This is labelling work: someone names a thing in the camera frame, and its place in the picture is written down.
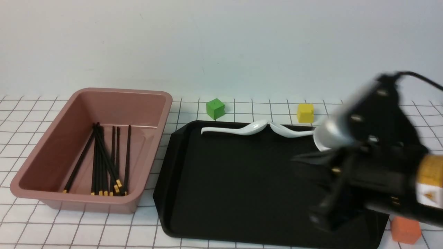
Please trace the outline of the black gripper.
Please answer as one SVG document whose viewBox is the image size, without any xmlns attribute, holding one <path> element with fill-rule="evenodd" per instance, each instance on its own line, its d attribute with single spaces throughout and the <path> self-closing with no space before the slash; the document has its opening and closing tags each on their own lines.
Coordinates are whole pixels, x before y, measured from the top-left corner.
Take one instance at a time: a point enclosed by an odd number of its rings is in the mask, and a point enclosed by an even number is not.
<svg viewBox="0 0 443 249">
<path fill-rule="evenodd" d="M 430 208 L 417 200 L 419 165 L 429 150 L 399 107 L 401 74 L 382 74 L 381 85 L 353 111 L 356 141 L 333 151 L 291 158 L 291 173 L 308 180 L 333 180 L 319 205 L 309 208 L 320 230 L 335 231 L 363 209 L 427 222 Z"/>
</svg>

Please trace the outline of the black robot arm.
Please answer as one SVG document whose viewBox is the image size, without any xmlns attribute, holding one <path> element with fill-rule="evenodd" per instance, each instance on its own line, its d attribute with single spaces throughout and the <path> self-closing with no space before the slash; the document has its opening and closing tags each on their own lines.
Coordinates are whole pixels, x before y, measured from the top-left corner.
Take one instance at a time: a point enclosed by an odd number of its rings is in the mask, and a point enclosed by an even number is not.
<svg viewBox="0 0 443 249">
<path fill-rule="evenodd" d="M 297 176 L 326 189 L 311 221 L 336 230 L 366 210 L 442 226 L 442 156 L 419 139 L 399 106 L 397 81 L 414 72 L 381 74 L 313 131 L 317 152 L 291 158 Z"/>
</svg>

